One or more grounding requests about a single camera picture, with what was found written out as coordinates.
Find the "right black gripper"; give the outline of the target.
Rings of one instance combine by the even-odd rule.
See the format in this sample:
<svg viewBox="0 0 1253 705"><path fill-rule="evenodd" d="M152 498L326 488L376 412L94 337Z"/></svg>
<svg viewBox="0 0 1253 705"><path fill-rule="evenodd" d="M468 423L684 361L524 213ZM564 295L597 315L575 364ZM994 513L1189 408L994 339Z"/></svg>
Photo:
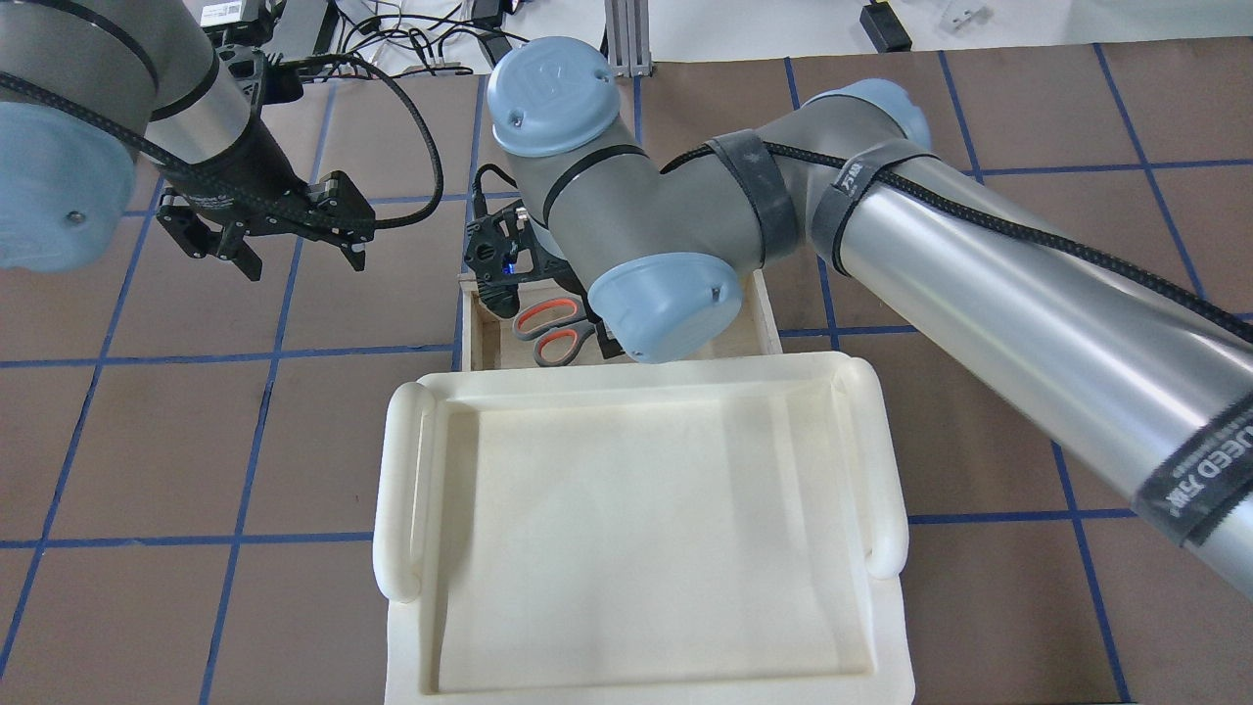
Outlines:
<svg viewBox="0 0 1253 705"><path fill-rule="evenodd" d="M538 240L538 225L533 225L521 202L497 212L487 212L485 202L474 202L472 215L465 228L464 262L472 272L480 301L492 316L517 316L523 284L554 280L565 293L579 292L573 268Z"/></svg>

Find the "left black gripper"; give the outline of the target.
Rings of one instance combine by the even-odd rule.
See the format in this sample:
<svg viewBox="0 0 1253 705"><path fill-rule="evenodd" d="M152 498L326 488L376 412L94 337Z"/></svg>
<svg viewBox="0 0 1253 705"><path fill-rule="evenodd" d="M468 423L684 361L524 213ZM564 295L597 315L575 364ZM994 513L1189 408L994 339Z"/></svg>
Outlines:
<svg viewBox="0 0 1253 705"><path fill-rule="evenodd" d="M297 235L336 247L356 272L377 229L372 207L343 172L309 183L278 147L231 147L189 169L157 164L165 178L157 223L188 258L232 263L262 278L251 240Z"/></svg>

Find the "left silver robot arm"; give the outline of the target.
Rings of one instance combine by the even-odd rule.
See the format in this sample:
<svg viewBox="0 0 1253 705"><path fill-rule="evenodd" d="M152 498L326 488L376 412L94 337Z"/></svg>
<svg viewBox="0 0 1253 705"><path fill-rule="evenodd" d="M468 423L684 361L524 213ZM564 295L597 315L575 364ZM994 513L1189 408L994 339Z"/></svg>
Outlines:
<svg viewBox="0 0 1253 705"><path fill-rule="evenodd" d="M299 235L365 268L373 228L308 225L273 212L373 219L341 172L301 179L261 111L299 99L299 76L256 46L216 46L178 1L5 1L3 74L107 118L195 168L165 178L157 220L188 258L259 280L251 238ZM81 116L3 89L4 269L60 273L107 252L133 192L133 147Z"/></svg>

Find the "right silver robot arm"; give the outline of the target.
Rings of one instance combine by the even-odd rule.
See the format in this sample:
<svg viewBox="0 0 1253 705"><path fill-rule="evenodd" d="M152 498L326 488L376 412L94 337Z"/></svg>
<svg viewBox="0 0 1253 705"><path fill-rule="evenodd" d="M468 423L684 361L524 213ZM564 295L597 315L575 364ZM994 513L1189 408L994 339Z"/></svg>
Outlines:
<svg viewBox="0 0 1253 705"><path fill-rule="evenodd" d="M487 81L538 244L626 356L689 356L747 273L809 244L1250 592L1250 326L1045 223L931 152L907 91L868 79L658 167L595 48L549 36Z"/></svg>

